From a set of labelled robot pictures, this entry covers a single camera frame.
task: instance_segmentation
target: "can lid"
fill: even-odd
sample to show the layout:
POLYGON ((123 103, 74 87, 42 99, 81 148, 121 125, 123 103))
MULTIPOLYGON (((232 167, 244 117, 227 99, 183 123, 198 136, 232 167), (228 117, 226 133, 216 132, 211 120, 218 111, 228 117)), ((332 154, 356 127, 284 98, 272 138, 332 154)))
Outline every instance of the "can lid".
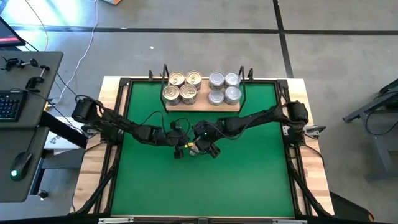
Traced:
POLYGON ((229 73, 225 76, 225 81, 228 85, 237 86, 241 82, 241 77, 235 73, 229 73))
POLYGON ((176 86, 168 85, 163 89, 163 96, 167 100, 174 100, 178 98, 179 95, 180 95, 180 90, 176 86))
POLYGON ((209 93, 209 100, 212 103, 222 103, 224 101, 224 93, 219 90, 213 90, 209 93))
POLYGON ((185 77, 184 74, 180 72, 173 72, 169 76, 169 83, 172 85, 180 85, 184 83, 185 77))
POLYGON ((225 90, 225 97, 227 97, 229 100, 238 101, 241 96, 241 90, 234 86, 230 86, 225 90))
POLYGON ((193 98, 197 94, 197 88, 191 84, 181 86, 180 94, 186 99, 193 98))
POLYGON ((200 72, 188 72, 187 73, 187 83, 192 85, 197 85, 201 82, 201 73, 200 72))
POLYGON ((209 76, 209 81, 214 85, 222 85, 224 83, 224 75, 220 72, 213 72, 209 76))

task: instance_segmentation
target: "wooden tray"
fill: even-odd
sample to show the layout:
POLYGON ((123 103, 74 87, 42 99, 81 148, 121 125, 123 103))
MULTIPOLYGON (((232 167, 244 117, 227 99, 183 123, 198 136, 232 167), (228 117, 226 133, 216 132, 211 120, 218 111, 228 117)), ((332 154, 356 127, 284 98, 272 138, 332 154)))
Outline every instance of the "wooden tray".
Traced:
POLYGON ((175 106, 170 106, 169 104, 166 104, 166 109, 168 111, 218 111, 218 112, 223 112, 223 111, 237 112, 237 111, 239 111, 239 109, 241 107, 240 103, 237 103, 235 105, 229 105, 229 104, 223 102, 222 104, 217 105, 217 106, 209 103, 208 95, 209 95, 210 91, 211 91, 211 88, 209 87, 209 80, 203 79, 201 81, 201 88, 197 93, 198 94, 197 100, 193 105, 186 105, 186 104, 182 103, 182 101, 181 101, 178 105, 175 105, 175 106))

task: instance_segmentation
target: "keyboard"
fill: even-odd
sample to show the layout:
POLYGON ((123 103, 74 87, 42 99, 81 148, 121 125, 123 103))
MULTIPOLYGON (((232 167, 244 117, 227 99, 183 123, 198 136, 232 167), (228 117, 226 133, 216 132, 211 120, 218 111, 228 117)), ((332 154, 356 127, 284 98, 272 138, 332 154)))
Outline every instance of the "keyboard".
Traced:
POLYGON ((0 122, 17 122, 26 99, 26 91, 0 90, 0 122))

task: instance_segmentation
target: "computer mouse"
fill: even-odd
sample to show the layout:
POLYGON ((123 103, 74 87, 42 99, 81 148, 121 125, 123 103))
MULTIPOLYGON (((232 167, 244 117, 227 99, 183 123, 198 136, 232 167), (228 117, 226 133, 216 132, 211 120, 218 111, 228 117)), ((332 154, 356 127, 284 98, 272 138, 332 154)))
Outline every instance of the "computer mouse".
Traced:
POLYGON ((25 178, 31 158, 32 153, 29 152, 21 152, 15 157, 11 165, 11 180, 20 181, 25 178))

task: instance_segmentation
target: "red object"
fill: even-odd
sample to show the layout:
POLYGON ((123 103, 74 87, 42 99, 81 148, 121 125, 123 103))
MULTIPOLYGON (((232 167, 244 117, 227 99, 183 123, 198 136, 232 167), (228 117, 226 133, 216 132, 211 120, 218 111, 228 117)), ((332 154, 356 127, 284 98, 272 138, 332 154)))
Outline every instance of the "red object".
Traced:
POLYGON ((19 41, 17 37, 0 38, 0 42, 19 41))

